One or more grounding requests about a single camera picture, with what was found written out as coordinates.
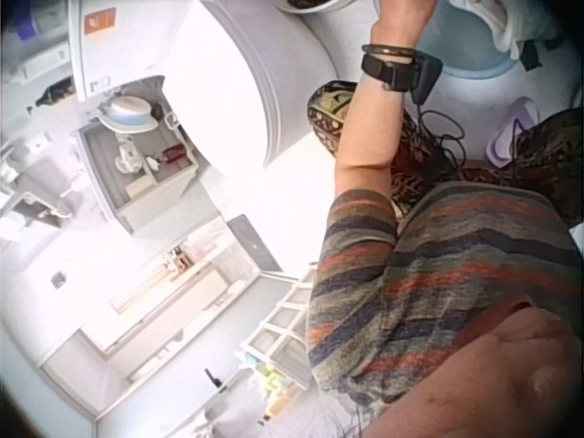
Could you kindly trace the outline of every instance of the bottle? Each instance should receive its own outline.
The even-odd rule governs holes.
[[[47,87],[40,99],[35,102],[35,105],[37,107],[42,105],[50,107],[74,94],[75,84],[73,83],[73,77],[71,76]]]

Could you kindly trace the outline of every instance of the white bowl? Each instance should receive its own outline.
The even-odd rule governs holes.
[[[272,0],[278,9],[290,14],[312,14],[315,12],[332,12],[341,9],[351,3],[353,0],[329,0],[323,5],[310,7],[308,9],[296,9],[287,0]]]

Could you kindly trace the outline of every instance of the white cloth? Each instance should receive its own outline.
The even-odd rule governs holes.
[[[519,59],[523,42],[545,41],[560,34],[556,18],[534,0],[449,0],[451,5],[481,17],[493,32],[495,47]]]

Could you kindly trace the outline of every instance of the white cabinet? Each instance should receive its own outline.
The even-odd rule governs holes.
[[[192,1],[68,0],[78,99],[160,75]]]
[[[117,169],[118,140],[115,133],[101,123],[89,124],[74,137],[101,208],[109,219],[118,220],[131,234],[177,204],[198,168],[192,144],[178,131],[168,130],[164,123],[156,130],[131,136],[143,161],[142,169],[132,174]],[[144,160],[146,155],[162,152],[179,142],[187,149],[187,156],[179,161],[163,163],[155,172]],[[143,181],[146,181],[146,188],[130,196],[130,188]]]

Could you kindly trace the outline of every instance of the bracelet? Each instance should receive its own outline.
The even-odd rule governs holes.
[[[368,55],[388,55],[390,57],[416,57],[416,51],[412,48],[384,46],[383,44],[365,44],[361,46]]]

